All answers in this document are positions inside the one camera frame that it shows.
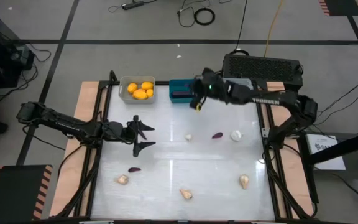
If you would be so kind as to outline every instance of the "white mushroom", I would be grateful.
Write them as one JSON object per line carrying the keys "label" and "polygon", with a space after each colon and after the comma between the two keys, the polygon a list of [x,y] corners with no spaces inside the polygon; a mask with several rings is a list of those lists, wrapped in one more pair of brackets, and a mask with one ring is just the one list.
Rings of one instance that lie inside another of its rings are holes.
{"label": "white mushroom", "polygon": [[235,130],[231,132],[230,137],[233,141],[239,142],[242,137],[242,134],[239,130]]}

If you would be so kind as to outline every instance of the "yellow cable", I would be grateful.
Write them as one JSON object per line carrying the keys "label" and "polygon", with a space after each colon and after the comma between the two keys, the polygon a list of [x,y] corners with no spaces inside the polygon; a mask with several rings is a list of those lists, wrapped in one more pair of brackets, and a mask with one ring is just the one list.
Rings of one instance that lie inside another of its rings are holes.
{"label": "yellow cable", "polygon": [[281,6],[283,5],[283,2],[284,2],[284,0],[281,0],[281,1],[280,1],[280,4],[278,5],[278,9],[277,9],[277,11],[276,11],[276,15],[274,15],[274,19],[273,19],[272,25],[270,25],[270,29],[268,30],[268,36],[267,36],[267,41],[266,41],[266,48],[265,48],[264,57],[266,57],[267,49],[269,48],[270,35],[271,35],[271,33],[272,33],[274,23],[276,22],[276,18],[277,18],[277,16],[278,16],[278,13],[280,12],[280,9],[281,9]]}

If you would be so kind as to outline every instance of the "white tabletop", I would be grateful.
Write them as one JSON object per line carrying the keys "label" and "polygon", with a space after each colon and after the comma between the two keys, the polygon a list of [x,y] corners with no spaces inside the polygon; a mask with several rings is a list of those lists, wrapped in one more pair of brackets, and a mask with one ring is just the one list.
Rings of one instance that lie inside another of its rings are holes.
{"label": "white tabletop", "polygon": [[[133,146],[105,142],[93,200],[92,219],[274,220],[262,140],[254,104],[225,105],[207,99],[200,113],[172,104],[168,86],[156,86],[155,103],[126,105],[113,88],[108,120],[126,124],[134,115],[155,131],[156,144],[132,156]],[[230,132],[244,136],[233,142]],[[222,132],[220,139],[211,139]],[[193,140],[187,142],[186,134]],[[130,167],[140,172],[128,173]],[[115,178],[129,176],[127,185]],[[239,176],[249,176],[243,190]],[[185,200],[180,189],[193,198]]]}

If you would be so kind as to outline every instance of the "gray plastic bin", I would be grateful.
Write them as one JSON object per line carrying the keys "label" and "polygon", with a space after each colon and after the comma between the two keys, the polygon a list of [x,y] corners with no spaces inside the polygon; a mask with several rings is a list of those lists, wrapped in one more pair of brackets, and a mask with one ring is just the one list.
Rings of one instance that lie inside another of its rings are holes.
{"label": "gray plastic bin", "polygon": [[[141,88],[143,82],[153,83],[153,96],[146,100],[137,100],[132,97],[132,94],[128,93],[127,87],[131,83],[136,83],[137,88]],[[154,103],[155,99],[155,78],[154,77],[122,77],[119,81],[119,97],[127,104],[149,104]]]}

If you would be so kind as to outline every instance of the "white sign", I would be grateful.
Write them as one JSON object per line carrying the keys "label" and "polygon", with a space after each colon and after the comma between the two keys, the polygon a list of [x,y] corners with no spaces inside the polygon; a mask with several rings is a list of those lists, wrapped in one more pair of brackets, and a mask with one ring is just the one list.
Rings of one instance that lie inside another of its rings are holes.
{"label": "white sign", "polygon": [[[329,137],[323,136],[321,134],[307,134],[306,139],[308,141],[310,154],[322,151],[338,143],[336,141],[335,136]],[[314,166],[324,170],[346,170],[342,156],[325,162],[320,162],[319,164],[315,164]]]}

